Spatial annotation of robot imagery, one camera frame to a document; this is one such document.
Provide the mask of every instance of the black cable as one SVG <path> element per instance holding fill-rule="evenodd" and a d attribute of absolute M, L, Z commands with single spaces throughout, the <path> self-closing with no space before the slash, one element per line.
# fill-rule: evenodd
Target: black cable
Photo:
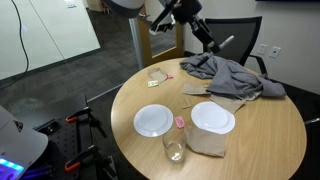
<path fill-rule="evenodd" d="M 26 52 L 26 49 L 24 48 L 24 44 L 23 44 L 23 40 L 22 40 L 22 35 L 21 35 L 22 23 L 21 23 L 21 18 L 20 18 L 19 10 L 18 10 L 18 8 L 17 8 L 16 3 L 14 3 L 13 0 L 11 0 L 11 2 L 13 3 L 13 5 L 14 5 L 14 7 L 15 7 L 15 9 L 16 9 L 16 12 L 17 12 L 17 14 L 18 14 L 19 26 L 20 26 L 20 28 L 19 28 L 19 37 L 20 37 L 20 42 L 21 42 L 21 46 L 22 46 L 24 55 L 26 56 L 27 67 L 26 67 L 26 70 L 24 71 L 24 73 L 23 73 L 17 80 L 15 80 L 14 82 L 12 82 L 12 83 L 10 83 L 10 84 L 8 84 L 8 85 L 0 88 L 0 91 L 3 90 L 3 89 L 5 89 L 5 88 L 7 88 L 7 87 L 9 87 L 9 86 L 11 86 L 11 85 L 13 85 L 13 84 L 15 84 L 16 82 L 18 82 L 19 80 L 21 80 L 22 78 L 24 78 L 25 75 L 26 75 L 27 72 L 28 72 L 28 69 L 29 69 L 29 58 L 28 58 L 28 54 L 27 54 L 27 52 Z"/>

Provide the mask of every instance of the paper plate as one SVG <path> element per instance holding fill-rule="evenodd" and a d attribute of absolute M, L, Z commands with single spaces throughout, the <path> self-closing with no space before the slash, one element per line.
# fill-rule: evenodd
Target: paper plate
<path fill-rule="evenodd" d="M 235 126 L 235 118 L 229 111 L 214 102 L 201 102 L 191 111 L 194 124 L 207 131 L 226 134 Z"/>
<path fill-rule="evenodd" d="M 134 117 L 136 131 L 146 137 L 157 137 L 166 133 L 172 126 L 172 112 L 160 104 L 152 104 L 140 109 Z"/>

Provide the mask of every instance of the wall outlet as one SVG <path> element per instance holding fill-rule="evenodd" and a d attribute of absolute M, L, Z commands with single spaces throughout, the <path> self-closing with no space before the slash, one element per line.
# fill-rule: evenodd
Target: wall outlet
<path fill-rule="evenodd" d="M 273 57 L 273 58 L 278 57 L 280 50 L 281 50 L 280 47 L 275 47 L 275 46 L 273 46 L 272 49 L 271 49 L 271 51 L 270 51 L 270 53 L 269 53 L 269 56 L 270 56 L 270 57 Z"/>
<path fill-rule="evenodd" d="M 260 44 L 260 46 L 257 49 L 258 54 L 264 54 L 266 52 L 268 45 L 266 44 Z"/>

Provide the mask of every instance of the gray towel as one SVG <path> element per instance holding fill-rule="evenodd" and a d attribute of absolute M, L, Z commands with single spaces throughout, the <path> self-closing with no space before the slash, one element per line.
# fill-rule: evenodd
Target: gray towel
<path fill-rule="evenodd" d="M 286 96 L 282 84 L 271 82 L 267 75 L 255 76 L 231 60 L 211 56 L 203 65 L 196 67 L 196 64 L 208 55 L 209 53 L 204 53 L 180 62 L 180 66 L 191 76 L 214 79 L 207 91 L 227 97 L 245 97 L 259 91 L 262 91 L 262 96 Z"/>

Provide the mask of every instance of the white wall panel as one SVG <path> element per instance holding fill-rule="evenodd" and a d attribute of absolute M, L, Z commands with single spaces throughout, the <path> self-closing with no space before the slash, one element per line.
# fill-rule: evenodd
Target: white wall panel
<path fill-rule="evenodd" d="M 15 0 L 20 12 L 22 38 L 29 56 L 30 68 L 38 68 L 62 60 L 29 1 Z M 19 39 L 19 20 L 10 0 L 0 1 L 0 79 L 24 72 L 26 58 Z"/>
<path fill-rule="evenodd" d="M 89 7 L 87 0 L 82 0 L 82 3 L 83 3 L 83 5 L 84 5 L 85 8 L 88 8 L 88 7 Z"/>
<path fill-rule="evenodd" d="M 100 48 L 81 0 L 67 8 L 64 0 L 31 0 L 65 59 Z"/>
<path fill-rule="evenodd" d="M 150 14 L 148 21 L 154 21 L 159 14 L 163 11 L 164 7 L 158 0 L 147 0 L 145 2 L 147 14 Z"/>

